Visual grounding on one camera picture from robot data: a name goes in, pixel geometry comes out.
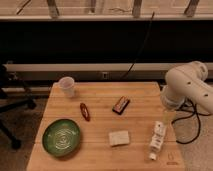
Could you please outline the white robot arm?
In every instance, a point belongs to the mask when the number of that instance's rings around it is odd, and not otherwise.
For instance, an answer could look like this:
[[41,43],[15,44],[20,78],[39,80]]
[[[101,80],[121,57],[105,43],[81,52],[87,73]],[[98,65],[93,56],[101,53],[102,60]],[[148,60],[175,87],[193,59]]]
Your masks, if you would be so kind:
[[205,82],[207,76],[208,68],[200,61],[189,62],[167,71],[166,85],[160,94],[164,106],[162,121],[165,125],[171,122],[171,113],[178,109],[185,99],[192,100],[213,114],[213,87]]

